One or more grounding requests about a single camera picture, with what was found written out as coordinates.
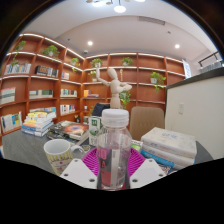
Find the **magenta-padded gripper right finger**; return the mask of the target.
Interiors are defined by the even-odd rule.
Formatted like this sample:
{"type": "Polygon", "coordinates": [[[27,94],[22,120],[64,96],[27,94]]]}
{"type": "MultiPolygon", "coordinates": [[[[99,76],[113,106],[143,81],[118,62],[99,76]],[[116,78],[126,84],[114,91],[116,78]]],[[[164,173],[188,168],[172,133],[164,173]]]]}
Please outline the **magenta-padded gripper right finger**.
{"type": "Polygon", "coordinates": [[[131,189],[146,186],[166,176],[154,159],[146,159],[135,149],[131,149],[127,174],[131,189]]]}

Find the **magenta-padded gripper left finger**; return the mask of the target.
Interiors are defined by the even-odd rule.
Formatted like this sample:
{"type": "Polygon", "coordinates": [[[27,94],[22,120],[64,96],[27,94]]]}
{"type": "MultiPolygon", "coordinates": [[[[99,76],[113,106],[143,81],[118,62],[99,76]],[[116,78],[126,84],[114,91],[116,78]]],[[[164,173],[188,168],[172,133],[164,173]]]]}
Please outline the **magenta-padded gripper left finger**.
{"type": "Polygon", "coordinates": [[[87,152],[81,159],[73,159],[60,177],[78,186],[96,189],[99,171],[97,149],[94,148],[87,152]]]}

